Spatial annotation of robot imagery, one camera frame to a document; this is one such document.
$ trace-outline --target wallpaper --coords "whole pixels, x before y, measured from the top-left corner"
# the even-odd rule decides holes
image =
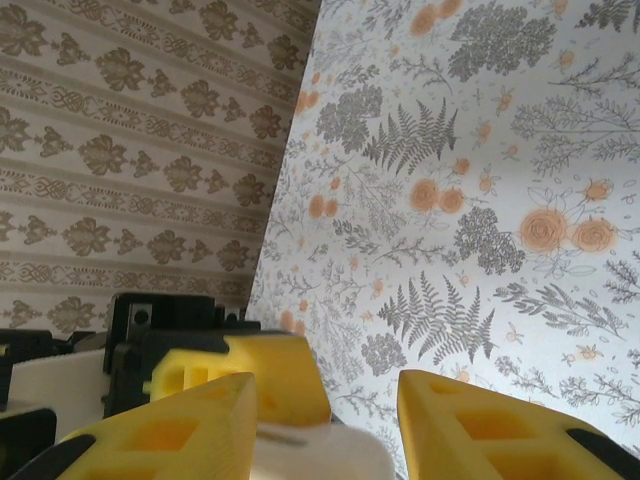
[[[0,2],[0,325],[249,298],[318,2]]]
[[[397,375],[640,455],[640,3],[325,0],[248,315],[405,475]]]

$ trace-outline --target white surface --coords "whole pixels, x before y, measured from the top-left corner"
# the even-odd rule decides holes
[[[100,421],[100,397],[109,391],[104,350],[41,358],[13,366],[9,400],[50,407],[58,417],[56,440]]]

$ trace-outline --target white plastic part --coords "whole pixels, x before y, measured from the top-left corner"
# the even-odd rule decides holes
[[[374,436],[345,425],[258,425],[251,480],[392,480],[393,460]]]

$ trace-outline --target square hole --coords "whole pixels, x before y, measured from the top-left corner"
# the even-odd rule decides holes
[[[101,468],[95,469],[83,480],[153,480],[155,468]]]
[[[580,472],[567,458],[551,452],[509,452],[488,457],[503,480],[581,480]]]
[[[176,418],[149,422],[139,428],[121,450],[127,452],[177,452],[199,425],[192,418]]]
[[[509,440],[534,435],[520,417],[499,410],[475,410],[456,414],[473,440]]]
[[[191,369],[191,386],[197,387],[209,381],[209,369],[204,367],[193,367]]]
[[[162,391],[173,395],[184,390],[184,367],[174,368],[165,373],[162,379]]]

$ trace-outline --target yellow plastic part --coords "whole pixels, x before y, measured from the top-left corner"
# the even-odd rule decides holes
[[[331,420],[329,399],[311,348],[294,335],[225,336],[229,353],[172,350],[153,371],[151,401],[224,375],[251,372],[258,421],[309,427]]]
[[[67,437],[96,442],[59,480],[248,480],[256,440],[253,375],[229,375]]]
[[[613,480],[566,430],[568,415],[439,375],[400,372],[398,420],[411,480]]]

